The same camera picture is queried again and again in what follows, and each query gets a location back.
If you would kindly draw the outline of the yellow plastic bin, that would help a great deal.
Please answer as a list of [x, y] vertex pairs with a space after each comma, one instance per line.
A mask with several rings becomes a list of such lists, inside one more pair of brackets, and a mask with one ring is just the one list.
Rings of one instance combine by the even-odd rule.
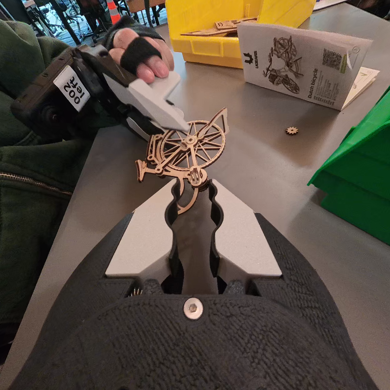
[[170, 41], [187, 62], [242, 69], [237, 37], [186, 36], [215, 27], [215, 22], [255, 18], [258, 23], [299, 27], [315, 0], [168, 0], [165, 2]]

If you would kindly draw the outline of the green plastic bin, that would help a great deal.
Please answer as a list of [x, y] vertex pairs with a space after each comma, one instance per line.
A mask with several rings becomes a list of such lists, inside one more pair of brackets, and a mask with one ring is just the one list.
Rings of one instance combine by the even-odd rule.
[[325, 193], [321, 206], [390, 243], [390, 88], [307, 185]]

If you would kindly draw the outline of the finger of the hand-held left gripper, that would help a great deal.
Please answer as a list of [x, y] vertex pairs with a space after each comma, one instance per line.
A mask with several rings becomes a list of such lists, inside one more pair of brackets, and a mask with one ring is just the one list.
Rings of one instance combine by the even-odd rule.
[[150, 84], [137, 78], [128, 85], [132, 96], [130, 105], [163, 129], [187, 132], [190, 127], [183, 112], [167, 100], [180, 81], [181, 77], [175, 71], [170, 71], [165, 78], [156, 77]]
[[128, 117], [126, 125], [134, 134], [146, 142], [149, 142], [153, 135], [164, 135], [167, 132], [153, 120], [146, 117]]

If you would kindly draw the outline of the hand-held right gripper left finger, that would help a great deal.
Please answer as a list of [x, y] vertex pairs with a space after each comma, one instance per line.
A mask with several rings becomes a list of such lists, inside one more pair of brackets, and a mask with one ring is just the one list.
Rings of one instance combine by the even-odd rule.
[[172, 228], [179, 195], [179, 180], [173, 179], [132, 212], [106, 277], [129, 277], [140, 284], [153, 279], [165, 293], [182, 293], [184, 269]]

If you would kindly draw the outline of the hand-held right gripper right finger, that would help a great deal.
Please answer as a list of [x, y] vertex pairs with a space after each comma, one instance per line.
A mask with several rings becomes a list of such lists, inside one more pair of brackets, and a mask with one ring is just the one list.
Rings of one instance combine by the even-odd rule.
[[277, 279], [282, 271], [256, 213], [216, 179], [209, 182], [211, 236], [209, 264], [218, 293], [239, 281], [247, 290], [258, 278]]

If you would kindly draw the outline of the wooden puzzle sheet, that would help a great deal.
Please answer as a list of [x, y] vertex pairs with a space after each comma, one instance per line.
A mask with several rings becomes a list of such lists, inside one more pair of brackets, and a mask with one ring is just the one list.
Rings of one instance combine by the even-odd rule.
[[232, 19], [222, 22], [215, 22], [214, 26], [208, 29], [196, 30], [192, 32], [181, 33], [181, 36], [200, 36], [200, 37], [212, 37], [212, 36], [227, 36], [228, 34], [237, 32], [237, 26], [242, 22], [255, 23], [256, 17]]

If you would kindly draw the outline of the black chair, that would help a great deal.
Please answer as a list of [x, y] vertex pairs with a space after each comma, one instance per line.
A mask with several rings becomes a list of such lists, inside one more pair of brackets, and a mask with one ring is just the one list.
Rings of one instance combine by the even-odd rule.
[[49, 1], [61, 24], [76, 45], [91, 37], [93, 42], [107, 31], [108, 6], [102, 0]]

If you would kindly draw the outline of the person's left hand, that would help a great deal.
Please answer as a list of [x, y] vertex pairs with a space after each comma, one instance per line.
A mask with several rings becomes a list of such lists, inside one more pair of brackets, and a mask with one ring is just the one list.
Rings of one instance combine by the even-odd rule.
[[162, 36], [129, 15], [108, 30], [101, 44], [118, 65], [148, 84], [174, 70], [172, 52]]

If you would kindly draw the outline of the person's green jacket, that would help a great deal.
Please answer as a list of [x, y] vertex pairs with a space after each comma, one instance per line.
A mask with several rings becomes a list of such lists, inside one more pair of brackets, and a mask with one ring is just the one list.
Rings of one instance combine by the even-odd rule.
[[0, 322], [18, 327], [105, 113], [80, 121], [87, 139], [47, 143], [15, 119], [1, 92]]

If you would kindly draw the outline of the person's left forearm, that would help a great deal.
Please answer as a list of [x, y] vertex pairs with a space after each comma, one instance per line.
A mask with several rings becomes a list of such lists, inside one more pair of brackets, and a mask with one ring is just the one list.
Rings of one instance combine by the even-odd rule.
[[57, 38], [37, 37], [23, 22], [0, 21], [1, 107], [9, 106], [37, 76], [70, 46]]

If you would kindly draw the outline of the instruction booklet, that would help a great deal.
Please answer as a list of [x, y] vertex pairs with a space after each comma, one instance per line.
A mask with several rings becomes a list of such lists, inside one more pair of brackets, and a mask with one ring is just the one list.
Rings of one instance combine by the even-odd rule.
[[362, 66], [371, 39], [250, 22], [237, 34], [247, 83], [338, 111], [379, 74]]

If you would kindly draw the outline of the orange traffic cone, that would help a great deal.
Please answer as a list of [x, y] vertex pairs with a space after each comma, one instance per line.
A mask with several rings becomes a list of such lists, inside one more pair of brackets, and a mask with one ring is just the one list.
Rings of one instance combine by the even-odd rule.
[[120, 21], [122, 17], [119, 0], [107, 0], [106, 2], [109, 9], [112, 24], [114, 25], [118, 21]]

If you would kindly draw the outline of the white paper sheet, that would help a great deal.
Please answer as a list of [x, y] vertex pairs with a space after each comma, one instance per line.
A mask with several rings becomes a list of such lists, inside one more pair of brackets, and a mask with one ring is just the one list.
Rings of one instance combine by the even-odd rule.
[[348, 0], [318, 0], [315, 2], [313, 12], [348, 2]]

